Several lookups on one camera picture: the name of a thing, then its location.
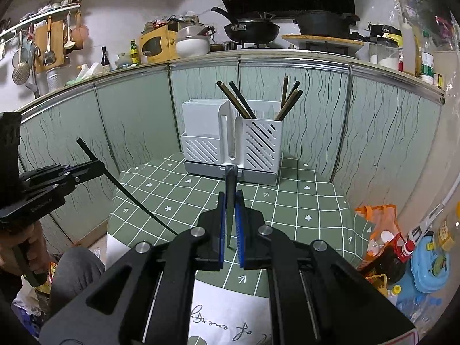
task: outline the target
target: cast iron pot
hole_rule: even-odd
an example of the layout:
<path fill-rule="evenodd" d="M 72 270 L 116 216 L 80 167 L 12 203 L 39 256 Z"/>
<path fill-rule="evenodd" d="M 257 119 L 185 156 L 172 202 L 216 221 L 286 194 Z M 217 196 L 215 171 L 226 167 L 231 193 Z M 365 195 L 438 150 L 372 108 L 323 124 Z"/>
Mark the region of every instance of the cast iron pot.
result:
<path fill-rule="evenodd" d="M 272 14 L 265 14 L 265 18 L 240 18 L 232 17 L 228 12 L 219 7 L 211 9 L 222 14 L 231 23 L 224 27 L 225 33 L 237 43 L 266 44 L 273 41 L 280 32 L 280 27 L 270 21 Z"/>
<path fill-rule="evenodd" d="M 326 10 L 305 11 L 294 19 L 302 35 L 342 39 L 349 38 L 350 25 L 354 26 L 358 21 L 359 17 L 355 14 L 337 14 Z"/>

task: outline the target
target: utensil drying rack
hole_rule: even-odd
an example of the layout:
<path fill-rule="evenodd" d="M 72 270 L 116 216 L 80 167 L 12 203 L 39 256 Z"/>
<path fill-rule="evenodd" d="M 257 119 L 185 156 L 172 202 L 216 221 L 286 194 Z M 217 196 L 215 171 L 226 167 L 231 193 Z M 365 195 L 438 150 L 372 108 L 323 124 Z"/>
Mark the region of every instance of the utensil drying rack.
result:
<path fill-rule="evenodd" d="M 7 29 L 4 32 L 0 33 L 0 39 L 2 39 L 2 38 L 10 39 L 10 36 L 13 36 L 14 33 L 18 29 L 20 29 L 22 27 L 29 27 L 31 24 L 41 22 L 41 21 L 45 20 L 47 17 L 49 17 L 49 16 L 60 16 L 61 19 L 59 19 L 59 20 L 62 20 L 66 16 L 67 12 L 73 11 L 73 10 L 78 10 L 78 9 L 80 9 L 80 7 L 81 7 L 81 5 L 79 3 L 72 3 L 72 4 L 61 6 L 61 7 L 57 7 L 55 9 L 47 10 L 45 12 L 33 14 L 29 18 L 27 18 L 26 20 L 23 20 L 23 21 L 19 22 L 17 25 L 15 25 L 13 27 L 10 27 L 9 29 Z"/>
<path fill-rule="evenodd" d="M 282 121 L 264 116 L 278 113 L 281 102 L 247 102 L 258 119 L 240 117 L 225 99 L 195 99 L 182 104 L 186 132 L 180 138 L 190 174 L 224 178 L 225 167 L 234 164 L 240 181 L 276 185 Z"/>

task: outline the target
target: blue plastic container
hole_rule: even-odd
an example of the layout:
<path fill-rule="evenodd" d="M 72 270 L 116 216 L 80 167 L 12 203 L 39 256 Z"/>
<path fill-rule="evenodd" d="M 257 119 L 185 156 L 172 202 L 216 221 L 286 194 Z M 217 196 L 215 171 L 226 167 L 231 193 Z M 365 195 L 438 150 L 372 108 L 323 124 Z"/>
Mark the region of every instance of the blue plastic container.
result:
<path fill-rule="evenodd" d="M 431 270 L 437 255 L 433 250 L 426 250 L 426 244 L 431 240 L 431 236 L 425 236 L 413 251 L 404 276 L 397 282 L 402 289 L 397 304 L 404 300 L 413 300 L 418 295 L 436 292 L 445 286 L 449 278 L 450 258 L 447 254 L 446 269 L 434 276 Z"/>

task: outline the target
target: white grid line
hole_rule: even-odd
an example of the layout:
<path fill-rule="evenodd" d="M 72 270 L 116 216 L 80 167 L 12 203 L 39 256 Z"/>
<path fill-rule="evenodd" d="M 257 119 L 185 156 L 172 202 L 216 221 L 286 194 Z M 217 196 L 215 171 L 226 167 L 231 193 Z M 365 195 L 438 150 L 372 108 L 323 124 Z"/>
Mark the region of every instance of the white grid line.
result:
<path fill-rule="evenodd" d="M 295 179 L 289 179 L 289 178 L 287 178 L 287 177 L 282 177 L 281 179 L 295 180 Z M 307 181 L 307 180 L 299 180 L 299 182 L 314 183 L 314 182 L 312 182 L 312 181 Z M 245 187 L 257 187 L 257 185 L 251 185 L 251 184 L 246 184 L 246 183 L 244 183 L 244 184 L 238 183 L 238 184 L 243 185 L 243 186 L 245 186 Z M 186 187 L 186 186 L 184 186 L 184 185 L 178 185 L 178 187 L 180 187 L 180 188 L 190 188 L 190 187 Z M 197 191 L 199 191 L 199 192 L 209 193 L 208 191 L 205 191 L 205 190 L 203 190 L 203 189 L 195 189 L 195 190 L 197 190 Z M 296 192 L 291 192 L 291 191 L 282 190 L 282 189 L 280 189 L 280 192 L 284 192 L 284 193 L 293 193 L 293 194 L 297 194 L 297 193 L 298 193 L 298 192 L 296 193 Z M 312 193 L 299 193 L 299 194 L 303 194 L 304 196 L 345 198 L 345 196 L 328 196 L 328 195 L 325 195 L 325 194 L 312 194 Z"/>
<path fill-rule="evenodd" d="M 114 214 L 114 216 L 116 216 L 118 219 L 124 221 L 124 222 L 127 223 L 128 225 L 133 226 L 134 228 L 140 229 L 138 226 L 133 225 L 132 223 L 129 223 L 128 221 L 124 220 L 123 218 L 120 218 L 118 215 Z M 152 233 L 146 231 L 145 229 L 143 229 L 142 232 L 145 232 L 146 234 L 148 234 L 148 235 L 150 235 L 150 236 L 153 236 L 153 237 L 158 237 L 157 235 L 154 235 L 154 234 L 152 234 Z"/>
<path fill-rule="evenodd" d="M 160 197 L 160 198 L 164 198 L 164 197 L 159 196 L 158 194 L 155 194 L 155 193 L 150 193 L 150 192 L 146 192 L 146 193 L 149 193 L 149 194 L 151 194 L 151 195 L 153 195 L 153 196 L 157 196 L 157 197 Z M 174 200 L 174 199 L 171 199 L 171 198 L 169 198 L 168 200 L 173 201 L 173 202 L 177 202 L 177 203 L 181 203 L 181 201 L 177 201 L 177 200 Z M 254 202 L 265 203 L 265 204 L 269 204 L 269 205 L 278 205 L 278 206 L 290 207 L 291 209 L 296 209 L 295 206 L 283 205 L 283 204 L 275 204 L 275 203 L 267 202 L 267 201 L 255 200 Z M 198 206 L 198 205 L 192 205 L 192 204 L 187 204 L 187 205 L 190 205 L 191 207 L 196 207 L 196 208 L 198 208 L 198 209 L 201 208 L 201 207 Z M 302 209 L 302 210 L 314 210 L 314 211 L 318 211 L 318 209 L 309 209 L 309 208 L 307 208 L 307 207 L 302 207 L 302 206 L 299 206 L 298 208 L 299 208 L 299 209 Z M 338 212 L 338 211 L 341 211 L 341 210 L 349 210 L 349 209 L 348 209 L 348 207 L 341 207 L 340 209 L 333 209 L 333 210 L 324 210 L 324 209 L 320 209 L 319 211 L 321 211 L 321 212 Z"/>
<path fill-rule="evenodd" d="M 164 159 L 165 161 L 161 164 L 161 166 L 162 166 L 167 160 L 169 160 L 169 161 L 178 163 L 178 164 L 174 167 L 174 169 L 176 169 L 176 168 L 179 166 L 179 164 L 181 164 L 181 163 L 183 162 L 183 160 L 182 160 L 181 162 L 176 161 L 176 160 L 172 160 L 171 157 L 172 157 L 172 156 L 170 156 L 170 157 L 167 158 L 167 159 Z M 316 172 L 315 172 L 314 170 L 304 170 L 304 169 L 301 169 L 301 168 L 300 168 L 300 163 L 299 163 L 299 161 L 298 161 L 297 159 L 295 159 L 295 158 L 292 158 L 292 159 L 291 159 L 291 158 L 285 158 L 285 157 L 283 157 L 283 156 L 281 157 L 281 159 L 282 159 L 282 160 L 283 160 L 283 159 L 290 159 L 290 160 L 296 160 L 296 161 L 297 161 L 297 179 L 291 179 L 291 178 L 281 177 L 281 169 L 278 171 L 278 184 L 277 184 L 277 188 L 276 188 L 277 194 L 276 194 L 276 197 L 275 197 L 275 203 L 274 203 L 274 204 L 271 203 L 271 202 L 267 202 L 267 201 L 256 200 L 257 193 L 258 193 L 258 190 L 259 190 L 259 188 L 260 188 L 259 185 L 251 185 L 251 184 L 249 184 L 249 183 L 244 183 L 244 184 L 243 184 L 243 183 L 239 183 L 239 185 L 242 186 L 242 189 L 244 189 L 244 187 L 255 187 L 255 188 L 256 188 L 255 193 L 254 193 L 254 198 L 252 199 L 252 205 L 251 205 L 251 207 L 253 207 L 254 204 L 255 204 L 256 202 L 274 205 L 271 225 L 272 225 L 272 226 L 273 226 L 273 224 L 275 224 L 275 225 L 288 225 L 288 226 L 291 226 L 291 227 L 295 227 L 294 239 L 297 239 L 297 228 L 303 228 L 303 229 L 318 229 L 318 230 L 319 230 L 319 237 L 321 237 L 321 228 L 323 228 L 323 229 L 335 229 L 335 228 L 342 229 L 342 247 L 343 247 L 343 248 L 342 248 L 342 249 L 336 249 L 336 251 L 342 252 L 342 256 L 344 256 L 344 253 L 345 253 L 345 252 L 348 253 L 348 254 L 352 254 L 352 255 L 353 255 L 353 258 L 352 258 L 351 261 L 354 261 L 354 260 L 355 260 L 355 257 L 358 257 L 360 260 L 363 260 L 363 259 L 362 259 L 360 256 L 358 256 L 357 253 L 356 253 L 356 251 L 357 251 L 356 243 L 355 243 L 355 245 L 354 245 L 354 249 L 355 249 L 354 252 L 353 252 L 353 251 L 350 251 L 350 250 L 346 250 L 346 249 L 344 248 L 344 230 L 346 229 L 346 230 L 348 230 L 348 231 L 353 232 L 354 235 L 359 236 L 359 238 L 361 239 L 361 243 L 362 243 L 362 245 L 363 245 L 363 243 L 364 243 L 365 241 L 368 242 L 368 240 L 365 239 L 365 238 L 363 237 L 363 234 L 364 234 L 366 228 L 369 227 L 369 226 L 368 226 L 368 222 L 366 223 L 366 227 L 363 229 L 363 232 L 362 232 L 361 235 L 359 235 L 359 234 L 355 231 L 355 229 L 351 229 L 351 228 L 348 228 L 348 227 L 344 227 L 344 219 L 343 219 L 343 217 L 342 217 L 341 211 L 342 211 L 342 210 L 349 210 L 349 211 L 351 211 L 351 209 L 349 209 L 348 207 L 340 208 L 339 199 L 344 199 L 345 197 L 344 197 L 344 196 L 337 196 L 337 192 L 336 192 L 336 190 L 335 190 L 335 186 L 334 186 L 333 184 L 331 184 L 330 182 L 321 182 L 321 181 L 318 181 L 318 180 L 317 180 Z M 146 166 L 154 167 L 154 168 L 155 168 L 155 171 L 156 171 L 156 170 L 168 171 L 168 170 L 163 169 L 162 167 L 158 167 L 158 166 L 151 165 L 150 162 L 149 162 L 148 164 L 144 164 L 143 167 L 146 167 Z M 290 170 L 295 170 L 295 168 L 292 168 L 292 167 L 283 167 L 282 165 L 280 165 L 280 168 L 286 168 L 286 169 L 290 169 Z M 169 173 L 167 174 L 166 177 L 168 177 L 169 174 L 170 174 L 171 172 L 173 172 L 174 169 L 172 169 L 172 171 L 169 171 Z M 313 171 L 313 172 L 314 172 L 314 176 L 315 176 L 315 181 L 311 181 L 311 180 L 300 180 L 300 170 L 303 170 L 303 171 Z M 141 192 L 148 193 L 149 196 L 150 196 L 150 195 L 154 195 L 154 196 L 158 196 L 158 197 L 160 197 L 160 198 L 163 197 L 163 196 L 159 196 L 159 195 L 154 194 L 153 191 L 154 191 L 161 183 L 164 183 L 164 180 L 166 179 L 166 177 L 165 177 L 160 183 L 158 183 L 158 185 L 157 185 L 151 192 L 148 192 L 148 191 L 142 190 L 142 189 L 140 188 L 140 186 L 141 186 L 143 183 L 145 183 L 147 179 L 150 179 L 151 177 L 146 177 L 146 176 L 144 176 L 144 175 L 142 175 L 142 174 L 135 173 L 135 172 L 130 172 L 130 171 L 122 171 L 122 172 L 123 172 L 122 180 L 123 180 L 123 178 L 126 176 L 127 173 L 133 175 L 125 184 L 123 184 L 124 186 L 130 186 L 130 187 L 135 188 L 135 190 L 134 190 L 133 192 L 135 192 L 136 190 L 139 190 L 139 191 L 141 191 Z M 183 177 L 185 177 L 185 176 L 188 175 L 188 174 L 179 174 L 179 173 L 177 173 L 177 172 L 176 172 L 176 174 L 182 175 Z M 136 175 L 139 175 L 139 176 L 141 176 L 141 177 L 146 178 L 146 180 L 144 180 L 138 187 L 134 187 L 133 185 L 130 185 L 130 184 L 129 184 L 130 180 L 131 180 L 134 176 L 136 176 Z M 214 186 L 212 192 L 208 192 L 208 191 L 205 191 L 205 190 L 196 189 L 196 186 L 197 186 L 198 183 L 200 182 L 201 178 L 202 178 L 202 177 L 199 178 L 198 182 L 197 182 L 193 187 L 186 187 L 186 186 L 179 185 L 179 183 L 182 181 L 183 178 L 181 178 L 181 179 L 179 180 L 179 183 L 176 184 L 176 185 L 168 183 L 168 184 L 170 184 L 170 185 L 173 185 L 173 188 L 172 188 L 172 190 L 170 191 L 170 193 L 174 190 L 175 187 L 183 187 L 183 188 L 185 188 L 185 189 L 189 189 L 189 190 L 190 190 L 189 194 L 187 195 L 187 197 L 186 197 L 182 202 L 181 202 L 181 201 L 177 201 L 177 200 L 173 200 L 173 199 L 167 198 L 167 197 L 170 195 L 170 193 L 169 193 L 168 195 L 166 195 L 166 197 L 163 198 L 163 201 L 160 203 L 160 205 L 158 205 L 157 209 L 165 202 L 165 200 L 170 200 L 170 201 L 173 201 L 173 202 L 175 202 L 175 203 L 180 203 L 180 204 L 181 204 L 181 205 L 178 207 L 178 209 L 176 210 L 176 212 L 173 214 L 173 216 L 170 218 L 169 222 L 167 223 L 168 225 L 171 223 L 172 220 L 173 220 L 173 221 L 176 221 L 176 222 L 178 222 L 178 223 L 181 223 L 181 224 L 183 224 L 183 225 L 187 225 L 187 226 L 189 226 L 189 227 L 193 227 L 193 226 L 195 225 L 196 220 L 199 218 L 200 213 L 204 210 L 205 206 L 208 204 L 208 202 L 209 202 L 211 196 L 212 196 L 213 194 L 216 194 L 216 193 L 214 193 L 214 192 L 215 192 L 215 189 L 216 189 L 216 187 L 218 186 L 218 184 L 221 182 L 221 180 L 212 179 L 212 180 L 215 180 L 216 184 L 215 184 L 215 186 Z M 290 192 L 290 191 L 283 191 L 283 190 L 280 190 L 280 189 L 279 189 L 279 187 L 280 187 L 280 180 L 282 180 L 282 179 L 284 179 L 284 180 L 294 180 L 294 181 L 296 181 L 296 182 L 297 182 L 297 193 L 295 193 L 295 192 Z M 327 183 L 327 184 L 330 184 L 330 185 L 332 185 L 332 187 L 333 187 L 334 195 L 333 195 L 333 196 L 332 196 L 332 195 L 326 195 L 326 196 L 325 196 L 325 195 L 310 194 L 310 193 L 299 193 L 299 190 L 300 190 L 300 182 L 315 183 L 315 187 L 316 187 L 317 193 L 318 193 L 318 183 Z M 199 212 L 198 215 L 195 217 L 195 220 L 194 220 L 193 224 L 190 225 L 190 224 L 188 224 L 188 223 L 184 223 L 184 222 L 181 222 L 181 221 L 179 221 L 179 220 L 174 219 L 174 216 L 177 214 L 177 212 L 179 211 L 180 207 L 185 203 L 185 201 L 188 199 L 188 197 L 192 194 L 192 191 L 193 191 L 193 190 L 194 190 L 194 191 L 198 191 L 198 192 L 202 192 L 202 193 L 207 193 L 207 194 L 208 194 L 208 199 L 204 202 L 204 205 L 203 205 L 202 207 L 196 206 L 196 205 L 192 205 L 192 204 L 187 204 L 187 205 L 190 205 L 190 206 L 192 206 L 192 207 L 195 207 L 195 208 L 199 208 L 199 209 L 200 209 L 200 212 Z M 279 192 L 285 192 L 285 193 L 296 194 L 296 195 L 297 195 L 297 206 L 295 207 L 295 206 L 277 204 Z M 299 194 L 304 194 L 305 196 L 316 196 L 316 197 L 317 197 L 318 209 L 310 209 L 310 208 L 299 207 L 299 206 L 298 206 L 298 204 L 299 204 L 299 197 L 300 197 Z M 320 209 L 319 197 L 329 197 L 329 198 L 333 197 L 333 198 L 335 198 L 335 200 L 336 200 L 337 205 L 338 205 L 339 208 L 338 208 L 338 209 L 335 209 L 335 210 L 322 210 L 322 209 Z M 132 204 L 132 203 L 131 203 L 130 201 L 128 201 L 127 199 L 122 199 L 122 200 L 123 200 L 123 203 L 127 202 L 127 203 L 130 203 L 130 204 L 133 205 L 133 206 L 136 206 L 135 204 Z M 120 220 L 124 221 L 123 224 L 128 223 L 129 225 L 131 225 L 131 226 L 133 226 L 133 227 L 135 227 L 135 228 L 137 228 L 137 229 L 139 230 L 139 231 L 137 232 L 136 236 L 134 236 L 134 238 L 131 240 L 131 242 L 139 235 L 139 233 L 140 233 L 141 230 L 144 231 L 144 232 L 146 232 L 147 234 L 153 236 L 153 237 L 157 237 L 156 243 L 157 243 L 160 239 L 163 240 L 163 241 L 165 241 L 165 242 L 167 242 L 166 239 L 164 239 L 164 238 L 161 237 L 161 236 L 163 235 L 165 229 L 163 229 L 163 231 L 162 231 L 162 233 L 160 234 L 160 236 L 156 236 L 156 235 L 154 235 L 154 234 L 151 234 L 150 232 L 147 232 L 147 231 L 145 231 L 145 230 L 143 229 L 143 227 L 144 227 L 144 226 L 146 225 L 146 223 L 150 220 L 150 218 L 147 220 L 147 222 L 144 223 L 144 225 L 143 225 L 141 228 L 139 228 L 139 227 L 137 227 L 137 226 L 131 224 L 131 223 L 128 221 L 129 218 L 130 218 L 130 217 L 135 213 L 135 211 L 138 209 L 138 207 L 136 207 L 136 209 L 134 210 L 134 212 L 128 217 L 127 220 L 124 220 L 124 219 L 121 218 L 120 216 L 114 214 L 115 211 L 118 210 L 118 208 L 119 208 L 121 205 L 119 205 L 119 206 L 114 210 L 114 212 L 112 213 L 112 215 L 114 215 L 114 216 L 116 216 L 117 218 L 119 218 Z M 289 208 L 296 208 L 297 214 L 296 214 L 296 224 L 295 224 L 295 225 L 289 225 L 289 224 L 286 224 L 286 223 L 278 223 L 278 222 L 275 222 L 274 217 L 275 217 L 275 211 L 276 211 L 277 205 L 285 206 L 285 207 L 289 207 Z M 298 225 L 298 210 L 299 210 L 299 209 L 302 209 L 302 210 L 311 210 L 311 211 L 318 211 L 318 217 L 319 217 L 319 218 L 321 217 L 321 216 L 320 216 L 320 213 L 321 213 L 321 212 L 336 212 L 336 211 L 339 211 L 339 212 L 340 212 L 340 224 L 341 224 L 341 226 L 321 227 L 321 220 L 320 220 L 320 219 L 319 219 L 319 222 L 318 222 L 318 223 L 319 223 L 319 224 L 318 224 L 318 227 L 305 227 L 305 226 L 299 226 L 299 225 Z M 355 217 L 354 217 L 354 219 L 353 219 L 353 225 L 354 225 L 354 227 L 356 227 L 356 216 L 357 216 L 357 215 L 355 214 Z M 235 255 L 234 255 L 232 261 L 225 260 L 225 262 L 231 264 L 231 266 L 230 266 L 230 268 L 229 268 L 229 271 L 228 271 L 228 273 L 227 273 L 227 276 L 226 276 L 226 278 L 225 278 L 225 281 L 224 281 L 224 284 L 223 284 L 222 288 L 224 288 L 224 287 L 226 286 L 227 282 L 228 282 L 228 278 L 229 278 L 229 276 L 230 276 L 231 269 L 232 269 L 233 265 L 237 265 L 237 266 L 239 267 L 239 263 L 236 263 L 236 262 L 235 262 L 235 259 L 236 259 L 236 255 L 237 255 L 237 254 L 238 254 L 238 248 L 237 248 L 236 251 L 235 251 Z M 258 279 L 257 279 L 256 287 L 255 287 L 255 290 L 254 290 L 254 295 L 256 295 L 256 293 L 257 293 L 258 285 L 259 285 L 259 282 L 260 282 L 260 279 L 261 279 L 261 274 L 262 274 L 262 270 L 260 270 L 260 271 L 259 271 L 259 274 L 258 274 Z"/>
<path fill-rule="evenodd" d="M 281 151 L 281 161 L 283 159 L 283 156 L 284 156 L 284 150 Z M 278 201 L 278 193 L 279 193 L 279 189 L 280 189 L 280 173 L 281 173 L 281 170 L 278 171 L 278 178 L 277 178 L 277 181 L 278 181 L 278 185 L 277 185 L 277 195 L 275 197 L 275 206 L 273 207 L 273 214 L 271 216 L 271 227 L 273 227 L 273 222 L 275 220 L 275 212 L 277 211 L 277 201 Z M 257 288 L 258 288 L 258 285 L 259 285 L 259 282 L 260 282 L 260 277 L 262 276 L 262 270 L 259 271 L 259 276 L 257 278 L 257 283 L 256 283 L 256 288 L 254 289 L 254 294 L 253 296 L 256 295 L 257 293 Z"/>
<path fill-rule="evenodd" d="M 201 179 L 202 179 L 202 178 L 200 177 L 200 178 L 197 180 L 197 182 L 196 182 L 195 185 L 193 186 L 192 190 L 198 185 L 198 183 L 201 181 Z M 189 192 L 189 194 L 187 194 L 187 197 L 182 201 L 182 203 L 181 203 L 181 204 L 179 205 L 179 207 L 177 208 L 176 212 L 171 216 L 171 219 L 168 221 L 167 226 L 169 226 L 169 223 L 171 223 L 172 219 L 175 217 L 175 215 L 177 214 L 177 212 L 179 211 L 179 209 L 180 209 L 180 208 L 182 207 L 182 205 L 185 203 L 185 200 L 188 199 L 188 197 L 192 194 L 192 190 Z M 160 233 L 160 236 L 158 236 L 158 239 L 160 239 L 160 237 L 163 236 L 163 233 L 164 233 L 165 231 L 166 231 L 166 228 L 164 228 L 164 229 L 162 230 L 162 232 Z"/>
<path fill-rule="evenodd" d="M 177 166 L 179 166 L 179 165 L 180 165 L 180 163 L 178 163 L 173 169 L 171 169 L 171 171 L 169 172 L 169 174 L 167 174 L 167 175 L 163 178 L 163 180 L 162 180 L 161 182 L 159 182 L 159 183 L 155 186 L 155 188 L 152 189 L 152 191 L 150 192 L 150 194 L 152 194 L 153 191 L 154 191 L 155 189 L 157 189 L 158 186 L 159 186 L 161 183 L 163 183 L 164 180 L 165 180 L 165 179 L 166 179 L 166 178 L 177 168 Z M 147 180 L 147 179 L 145 179 L 139 186 L 141 186 L 142 184 L 144 184 L 144 183 L 146 182 L 146 180 Z M 141 201 L 141 204 L 143 204 L 144 201 L 145 201 L 146 199 L 148 199 L 148 198 L 149 198 L 148 196 L 147 196 L 146 198 L 144 198 L 144 199 Z M 126 219 L 126 222 L 131 218 L 131 216 L 133 216 L 133 214 L 137 211 L 137 209 L 139 209 L 138 206 L 136 206 L 136 208 L 134 209 L 134 211 L 128 216 L 128 218 Z M 115 236 L 115 234 L 118 232 L 118 230 L 119 230 L 122 226 L 123 226 L 123 225 L 121 225 L 121 226 L 114 232 L 114 234 L 112 235 L 113 237 Z"/>
<path fill-rule="evenodd" d="M 298 220 L 298 160 L 297 160 L 297 209 L 296 209 L 296 212 L 295 212 L 294 240 L 297 240 L 297 220 Z"/>
<path fill-rule="evenodd" d="M 334 194 L 335 194 L 335 200 L 337 201 L 337 207 L 340 209 L 339 199 L 337 198 L 337 192 L 335 191 L 335 186 L 333 185 L 332 187 L 334 188 Z M 340 214 L 340 224 L 342 225 L 342 248 L 345 250 L 344 221 L 342 219 L 342 212 L 339 211 L 339 214 Z"/>
<path fill-rule="evenodd" d="M 129 185 L 130 187 L 134 187 L 134 185 L 128 184 L 128 183 L 131 181 L 131 179 L 133 179 L 133 178 L 136 176 L 136 173 L 133 173 L 133 174 L 134 174 L 134 175 L 133 175 L 132 177 L 130 177 L 129 180 L 128 180 L 126 183 L 123 183 L 123 184 L 122 184 L 123 187 L 126 187 L 127 185 Z M 115 196 L 114 196 L 113 199 L 115 199 L 116 197 L 118 197 L 116 194 L 119 193 L 119 192 L 121 192 L 121 191 L 117 188 L 117 191 L 115 192 Z M 116 212 L 116 211 L 120 208 L 120 206 L 123 205 L 123 204 L 126 202 L 126 200 L 127 200 L 127 198 L 126 198 L 126 199 L 123 199 L 123 198 L 121 198 L 121 197 L 118 197 L 118 198 L 120 198 L 121 200 L 123 200 L 123 202 L 117 206 L 117 208 L 114 210 L 114 212 Z"/>
<path fill-rule="evenodd" d="M 251 205 L 251 207 L 254 206 L 254 200 L 256 199 L 258 189 L 259 189 L 259 185 L 257 185 L 256 192 L 254 193 L 254 198 L 252 199 L 252 205 Z M 227 284 L 227 280 L 229 279 L 229 276 L 230 276 L 230 273 L 231 273 L 231 269 L 232 269 L 232 267 L 233 267 L 233 264 L 235 263 L 235 258 L 236 258 L 237 255 L 238 255 L 238 246 L 236 247 L 235 255 L 233 256 L 232 264 L 230 265 L 230 268 L 229 268 L 229 271 L 228 271 L 228 273 L 227 273 L 227 276 L 225 277 L 224 284 L 222 285 L 222 288 L 223 288 L 223 289 L 225 289 L 225 285 Z"/>
<path fill-rule="evenodd" d="M 314 174 L 315 174 L 315 186 L 316 186 L 317 194 L 318 194 L 318 183 L 316 181 L 316 171 L 314 171 Z M 319 197 L 318 196 L 317 196 L 317 202 L 318 202 L 318 226 L 319 226 L 318 238 L 321 239 L 321 211 L 319 209 Z"/>

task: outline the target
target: person's hand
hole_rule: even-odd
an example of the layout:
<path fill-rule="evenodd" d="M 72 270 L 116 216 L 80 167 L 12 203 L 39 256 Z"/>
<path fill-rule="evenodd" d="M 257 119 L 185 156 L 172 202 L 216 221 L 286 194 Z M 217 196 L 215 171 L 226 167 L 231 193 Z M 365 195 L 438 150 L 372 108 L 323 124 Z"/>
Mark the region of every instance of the person's hand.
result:
<path fill-rule="evenodd" d="M 27 252 L 30 269 L 37 274 L 46 272 L 50 256 L 47 252 L 47 244 L 40 222 L 35 222 L 16 235 L 0 231 L 0 269 L 17 276 L 24 274 L 20 270 L 12 250 L 13 246 L 24 241 L 28 241 L 30 244 Z"/>

